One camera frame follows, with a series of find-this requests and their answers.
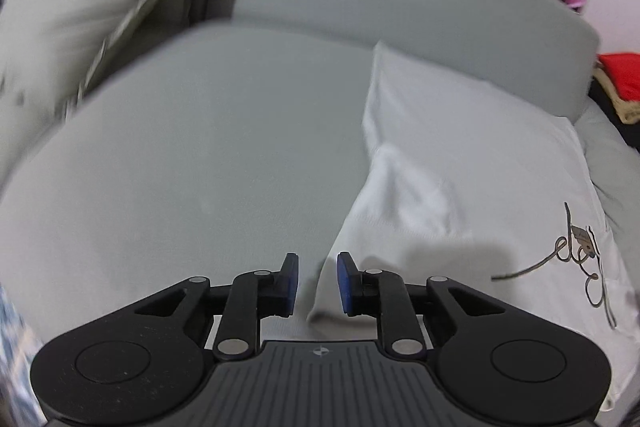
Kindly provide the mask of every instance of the stack of folded clothes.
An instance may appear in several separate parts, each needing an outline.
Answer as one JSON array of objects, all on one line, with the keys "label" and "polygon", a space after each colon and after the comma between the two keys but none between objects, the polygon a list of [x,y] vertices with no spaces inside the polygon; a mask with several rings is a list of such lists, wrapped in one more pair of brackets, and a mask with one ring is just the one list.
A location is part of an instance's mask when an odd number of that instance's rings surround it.
[{"label": "stack of folded clothes", "polygon": [[600,55],[589,96],[625,142],[640,151],[640,54]]}]

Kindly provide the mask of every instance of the beige cloth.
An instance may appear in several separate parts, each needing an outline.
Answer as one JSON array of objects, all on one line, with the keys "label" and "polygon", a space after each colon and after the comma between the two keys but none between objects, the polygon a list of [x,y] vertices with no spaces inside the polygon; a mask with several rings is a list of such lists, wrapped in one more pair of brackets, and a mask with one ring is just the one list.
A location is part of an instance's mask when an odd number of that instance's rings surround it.
[{"label": "beige cloth", "polygon": [[622,100],[616,86],[614,86],[602,67],[596,66],[593,70],[593,76],[607,93],[622,123],[632,124],[640,122],[640,102],[627,102],[626,100]]}]

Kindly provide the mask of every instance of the crosshair logo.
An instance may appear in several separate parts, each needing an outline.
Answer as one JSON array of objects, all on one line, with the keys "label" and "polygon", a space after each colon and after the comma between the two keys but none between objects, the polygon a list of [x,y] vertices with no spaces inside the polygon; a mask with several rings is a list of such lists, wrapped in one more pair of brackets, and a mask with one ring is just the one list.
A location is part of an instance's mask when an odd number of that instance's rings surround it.
[{"label": "crosshair logo", "polygon": [[316,347],[316,349],[314,349],[311,352],[314,355],[317,355],[318,357],[324,357],[325,355],[328,355],[331,351],[324,346],[320,346],[320,347]]}]

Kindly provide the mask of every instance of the blue and white patterned fabric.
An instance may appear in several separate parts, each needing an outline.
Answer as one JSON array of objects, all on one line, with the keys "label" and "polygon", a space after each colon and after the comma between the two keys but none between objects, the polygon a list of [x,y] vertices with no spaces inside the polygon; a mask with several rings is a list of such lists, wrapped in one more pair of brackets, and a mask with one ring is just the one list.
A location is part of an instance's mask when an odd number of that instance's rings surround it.
[{"label": "blue and white patterned fabric", "polygon": [[46,422],[29,380],[31,361],[41,346],[0,286],[0,402],[10,427]]}]

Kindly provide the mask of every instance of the red cloth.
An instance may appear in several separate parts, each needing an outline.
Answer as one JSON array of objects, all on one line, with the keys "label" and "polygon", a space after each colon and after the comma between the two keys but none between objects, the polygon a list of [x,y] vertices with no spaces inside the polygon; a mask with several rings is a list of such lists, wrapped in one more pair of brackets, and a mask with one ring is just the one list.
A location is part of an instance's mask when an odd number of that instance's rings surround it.
[{"label": "red cloth", "polygon": [[600,61],[620,98],[640,102],[640,54],[611,53],[600,55]]}]

